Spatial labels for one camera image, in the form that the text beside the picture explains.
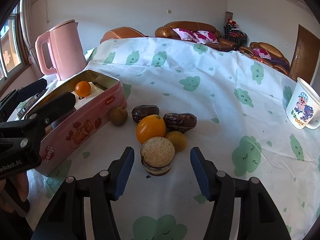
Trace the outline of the person's left hand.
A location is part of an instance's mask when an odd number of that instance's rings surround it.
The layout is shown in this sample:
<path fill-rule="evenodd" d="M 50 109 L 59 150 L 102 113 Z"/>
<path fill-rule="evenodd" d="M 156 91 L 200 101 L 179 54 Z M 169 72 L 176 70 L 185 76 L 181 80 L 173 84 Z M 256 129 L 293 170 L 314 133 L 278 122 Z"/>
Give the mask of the person's left hand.
<path fill-rule="evenodd" d="M 25 217 L 30 209 L 28 194 L 29 181 L 26 172 L 1 180 L 1 209 Z"/>

